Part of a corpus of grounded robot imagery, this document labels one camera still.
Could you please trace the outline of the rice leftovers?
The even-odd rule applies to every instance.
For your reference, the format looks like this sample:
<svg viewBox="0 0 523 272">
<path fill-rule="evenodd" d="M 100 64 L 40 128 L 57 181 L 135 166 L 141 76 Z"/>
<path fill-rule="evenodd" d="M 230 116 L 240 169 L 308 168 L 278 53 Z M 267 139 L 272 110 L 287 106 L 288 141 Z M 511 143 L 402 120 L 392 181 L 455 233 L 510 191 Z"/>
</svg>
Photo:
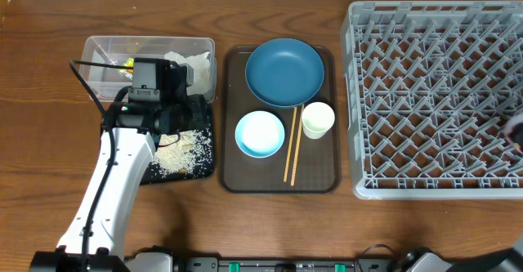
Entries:
<svg viewBox="0 0 523 272">
<path fill-rule="evenodd" d="M 150 166 L 154 178 L 179 181 L 210 176 L 214 164 L 212 133 L 207 128 L 161 135 Z"/>
</svg>

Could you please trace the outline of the white tissue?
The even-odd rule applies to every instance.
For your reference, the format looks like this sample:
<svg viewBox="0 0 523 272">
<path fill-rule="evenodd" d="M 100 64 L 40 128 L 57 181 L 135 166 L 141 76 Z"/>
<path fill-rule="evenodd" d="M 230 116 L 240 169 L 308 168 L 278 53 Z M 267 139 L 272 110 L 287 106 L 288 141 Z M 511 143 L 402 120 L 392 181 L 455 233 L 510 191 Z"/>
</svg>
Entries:
<svg viewBox="0 0 523 272">
<path fill-rule="evenodd" d="M 208 59 L 210 52 L 204 52 L 196 56 L 184 57 L 179 53 L 170 51 L 164 55 L 165 60 L 175 61 L 179 65 L 188 64 L 193 69 L 193 82 L 187 87 L 187 94 L 206 94 L 210 91 L 211 76 L 210 68 L 211 63 Z"/>
</svg>

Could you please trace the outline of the light blue bowl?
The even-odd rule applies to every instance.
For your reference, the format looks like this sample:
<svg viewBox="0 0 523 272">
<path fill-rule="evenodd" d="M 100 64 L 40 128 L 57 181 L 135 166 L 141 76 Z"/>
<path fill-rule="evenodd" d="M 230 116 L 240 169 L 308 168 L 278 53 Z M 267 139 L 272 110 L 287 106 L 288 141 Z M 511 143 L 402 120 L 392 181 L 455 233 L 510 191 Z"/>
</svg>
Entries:
<svg viewBox="0 0 523 272">
<path fill-rule="evenodd" d="M 258 110 L 244 115 L 235 128 L 235 142 L 239 149 L 252 158 L 268 158 L 284 143 L 285 130 L 273 113 Z"/>
</svg>

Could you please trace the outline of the yellow green snack wrapper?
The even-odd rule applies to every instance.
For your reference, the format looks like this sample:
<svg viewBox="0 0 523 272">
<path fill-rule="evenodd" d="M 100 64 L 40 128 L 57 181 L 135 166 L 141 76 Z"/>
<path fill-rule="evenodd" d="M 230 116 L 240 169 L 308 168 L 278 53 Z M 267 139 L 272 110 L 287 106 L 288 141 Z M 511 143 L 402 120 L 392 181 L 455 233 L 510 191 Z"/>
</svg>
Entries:
<svg viewBox="0 0 523 272">
<path fill-rule="evenodd" d="M 134 67 L 134 59 L 128 58 L 123 63 L 124 69 L 120 69 L 119 71 L 126 74 L 133 74 L 133 67 Z"/>
</svg>

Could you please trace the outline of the dark blue plate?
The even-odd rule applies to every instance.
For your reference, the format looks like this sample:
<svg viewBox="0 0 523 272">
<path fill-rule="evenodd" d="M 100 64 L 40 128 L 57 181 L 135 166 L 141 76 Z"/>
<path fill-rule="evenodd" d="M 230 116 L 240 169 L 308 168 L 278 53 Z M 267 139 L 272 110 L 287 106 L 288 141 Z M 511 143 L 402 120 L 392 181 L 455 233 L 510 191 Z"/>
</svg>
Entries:
<svg viewBox="0 0 523 272">
<path fill-rule="evenodd" d="M 320 54 L 293 38 L 277 38 L 256 47 L 245 66 L 253 95 L 278 108 L 292 108 L 312 99 L 325 78 Z"/>
</svg>

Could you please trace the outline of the cream white cup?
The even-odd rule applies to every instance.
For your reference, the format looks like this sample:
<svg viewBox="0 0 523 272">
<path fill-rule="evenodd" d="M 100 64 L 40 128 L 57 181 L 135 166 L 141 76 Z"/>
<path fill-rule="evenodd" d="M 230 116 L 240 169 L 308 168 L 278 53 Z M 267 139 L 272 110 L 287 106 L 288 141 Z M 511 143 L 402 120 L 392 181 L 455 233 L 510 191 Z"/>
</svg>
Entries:
<svg viewBox="0 0 523 272">
<path fill-rule="evenodd" d="M 324 102 L 310 103 L 303 110 L 302 128 L 305 135 L 312 140 L 317 140 L 325 135 L 334 122 L 334 110 Z"/>
</svg>

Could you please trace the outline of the pink cup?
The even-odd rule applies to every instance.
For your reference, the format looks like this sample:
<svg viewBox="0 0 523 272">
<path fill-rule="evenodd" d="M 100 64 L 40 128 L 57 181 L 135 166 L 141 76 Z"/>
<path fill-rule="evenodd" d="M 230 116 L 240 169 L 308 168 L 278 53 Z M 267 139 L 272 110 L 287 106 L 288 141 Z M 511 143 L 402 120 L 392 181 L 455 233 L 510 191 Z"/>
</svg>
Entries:
<svg viewBox="0 0 523 272">
<path fill-rule="evenodd" d="M 503 128 L 505 139 L 519 153 L 522 153 L 522 123 L 523 115 L 517 114 L 510 118 Z"/>
</svg>

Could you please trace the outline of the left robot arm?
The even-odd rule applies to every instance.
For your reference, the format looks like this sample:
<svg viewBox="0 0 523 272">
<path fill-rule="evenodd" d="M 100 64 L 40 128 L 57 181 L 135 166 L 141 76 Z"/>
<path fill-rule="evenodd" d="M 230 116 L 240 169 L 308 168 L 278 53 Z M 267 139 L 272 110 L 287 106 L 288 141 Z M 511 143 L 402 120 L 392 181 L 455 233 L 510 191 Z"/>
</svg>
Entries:
<svg viewBox="0 0 523 272">
<path fill-rule="evenodd" d="M 53 252 L 36 252 L 32 271 L 174 271 L 173 254 L 153 246 L 128 260 L 124 241 L 138 188 L 162 135 L 204 129 L 210 109 L 201 95 L 140 101 L 116 96 L 92 178 L 77 214 Z"/>
</svg>

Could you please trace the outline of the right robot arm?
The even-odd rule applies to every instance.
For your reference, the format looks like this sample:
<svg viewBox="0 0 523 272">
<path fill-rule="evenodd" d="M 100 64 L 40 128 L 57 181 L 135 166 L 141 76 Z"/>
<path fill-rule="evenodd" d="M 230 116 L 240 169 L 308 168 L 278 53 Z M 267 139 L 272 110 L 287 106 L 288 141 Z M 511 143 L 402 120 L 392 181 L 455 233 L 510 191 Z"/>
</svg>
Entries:
<svg viewBox="0 0 523 272">
<path fill-rule="evenodd" d="M 522 272 L 522 237 L 512 247 L 483 256 L 446 261 L 427 247 L 421 247 L 389 266 L 400 272 Z"/>
</svg>

